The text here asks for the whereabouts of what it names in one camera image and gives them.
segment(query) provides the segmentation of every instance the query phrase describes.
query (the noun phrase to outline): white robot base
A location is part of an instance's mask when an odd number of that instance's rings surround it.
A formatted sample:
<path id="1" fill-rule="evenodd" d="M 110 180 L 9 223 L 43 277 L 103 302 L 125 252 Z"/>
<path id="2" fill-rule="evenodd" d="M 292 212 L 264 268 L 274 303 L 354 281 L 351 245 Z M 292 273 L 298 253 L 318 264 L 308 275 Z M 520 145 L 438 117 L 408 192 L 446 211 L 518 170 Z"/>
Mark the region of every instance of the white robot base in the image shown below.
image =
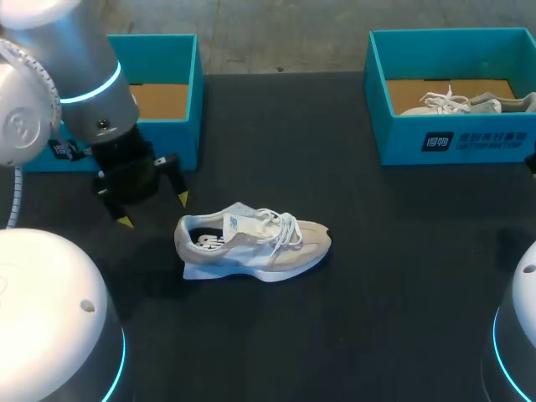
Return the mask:
<path id="1" fill-rule="evenodd" d="M 0 230 L 0 400 L 132 402 L 126 337 L 79 247 Z"/>
<path id="2" fill-rule="evenodd" d="M 536 243 L 516 268 L 482 355 L 490 402 L 536 401 Z"/>

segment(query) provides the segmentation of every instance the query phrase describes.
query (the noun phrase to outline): white dome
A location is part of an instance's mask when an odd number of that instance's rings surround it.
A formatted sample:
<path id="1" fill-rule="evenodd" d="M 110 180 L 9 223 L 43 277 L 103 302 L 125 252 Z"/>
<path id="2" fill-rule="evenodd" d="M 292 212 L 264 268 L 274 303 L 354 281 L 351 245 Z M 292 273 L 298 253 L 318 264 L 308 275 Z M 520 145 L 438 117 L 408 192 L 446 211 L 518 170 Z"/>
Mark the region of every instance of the white dome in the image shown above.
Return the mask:
<path id="1" fill-rule="evenodd" d="M 89 256 L 33 229 L 0 230 L 0 400 L 41 400 L 88 358 L 107 291 Z"/>
<path id="2" fill-rule="evenodd" d="M 530 246 L 513 277 L 513 306 L 527 338 L 536 348 L 536 243 Z"/>
<path id="3" fill-rule="evenodd" d="M 82 0 L 2 0 L 0 24 L 8 29 L 40 27 L 62 18 Z"/>

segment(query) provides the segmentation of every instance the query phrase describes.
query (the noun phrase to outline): shoelace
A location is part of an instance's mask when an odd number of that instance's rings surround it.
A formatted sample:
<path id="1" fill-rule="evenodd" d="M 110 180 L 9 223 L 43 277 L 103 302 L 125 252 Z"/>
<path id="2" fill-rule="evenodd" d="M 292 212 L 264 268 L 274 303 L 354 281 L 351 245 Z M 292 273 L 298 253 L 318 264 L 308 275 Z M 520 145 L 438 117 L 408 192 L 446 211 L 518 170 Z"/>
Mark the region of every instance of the shoelace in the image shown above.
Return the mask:
<path id="1" fill-rule="evenodd" d="M 452 95 L 452 89 L 449 85 L 449 91 L 446 95 L 436 94 L 434 92 L 428 92 L 420 101 L 424 101 L 428 107 L 437 107 L 439 114 L 453 115 L 456 114 L 459 110 L 469 111 L 469 105 L 465 102 L 468 102 L 469 99 L 465 96 Z"/>
<path id="2" fill-rule="evenodd" d="M 284 214 L 278 214 L 277 212 L 274 212 L 270 209 L 257 209 L 257 216 L 265 217 L 265 219 L 260 224 L 261 232 L 270 222 L 279 225 L 279 230 L 275 235 L 267 237 L 263 240 L 257 240 L 257 243 L 260 245 L 271 243 L 277 240 L 276 245 L 274 246 L 274 250 L 271 253 L 271 256 L 274 255 L 275 252 L 278 251 L 281 247 L 300 245 L 303 242 L 303 235 L 300 230 L 300 226 L 298 225 L 296 218 L 294 218 L 289 213 L 285 212 Z M 296 233 L 298 240 L 295 242 L 291 242 L 294 233 Z"/>

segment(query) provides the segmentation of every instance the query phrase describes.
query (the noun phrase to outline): black table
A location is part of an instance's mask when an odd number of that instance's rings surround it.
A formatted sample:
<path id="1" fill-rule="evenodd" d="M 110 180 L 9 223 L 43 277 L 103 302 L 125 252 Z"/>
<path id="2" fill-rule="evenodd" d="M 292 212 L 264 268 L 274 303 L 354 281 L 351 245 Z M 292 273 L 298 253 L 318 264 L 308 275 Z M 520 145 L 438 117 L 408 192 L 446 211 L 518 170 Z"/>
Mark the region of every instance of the black table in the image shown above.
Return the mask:
<path id="1" fill-rule="evenodd" d="M 202 164 L 110 221 L 86 175 L 28 175 L 20 225 L 74 241 L 125 323 L 138 402 L 483 401 L 479 360 L 536 239 L 525 166 L 381 167 L 362 74 L 207 77 Z M 0 211 L 11 178 L 1 177 Z M 182 281 L 182 214 L 235 201 L 331 229 L 289 281 Z"/>

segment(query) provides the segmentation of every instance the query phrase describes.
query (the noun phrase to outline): cable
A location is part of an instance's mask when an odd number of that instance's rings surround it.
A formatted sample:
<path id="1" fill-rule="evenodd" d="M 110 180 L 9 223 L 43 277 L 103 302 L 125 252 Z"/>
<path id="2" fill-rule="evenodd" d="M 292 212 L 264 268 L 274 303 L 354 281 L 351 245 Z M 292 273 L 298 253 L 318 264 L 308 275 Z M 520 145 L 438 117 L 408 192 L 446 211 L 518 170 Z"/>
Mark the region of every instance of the cable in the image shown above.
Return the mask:
<path id="1" fill-rule="evenodd" d="M 26 52 L 16 44 L 12 44 L 6 39 L 0 39 L 0 55 L 16 71 L 18 71 L 34 89 L 36 89 L 36 95 L 44 95 L 43 89 L 47 91 L 50 106 L 52 108 L 52 133 L 59 138 L 59 141 L 64 145 L 65 151 L 70 152 L 70 148 L 66 146 L 67 142 L 59 134 L 59 126 L 61 124 L 61 103 L 58 90 L 50 78 L 49 73 L 47 73 L 44 67 L 36 59 L 29 54 L 26 54 Z M 24 66 L 29 67 L 37 73 L 41 85 L 36 83 L 35 75 L 29 74 Z M 13 204 L 11 206 L 11 214 L 9 215 L 7 229 L 12 229 L 17 225 L 23 196 L 23 169 L 20 166 L 16 166 L 14 172 L 15 185 L 13 190 Z"/>
<path id="2" fill-rule="evenodd" d="M 6 229 L 13 229 L 17 226 L 18 213 L 23 198 L 23 169 L 20 166 L 15 167 L 15 186 L 13 190 L 13 204 L 11 214 L 9 215 L 8 226 Z"/>

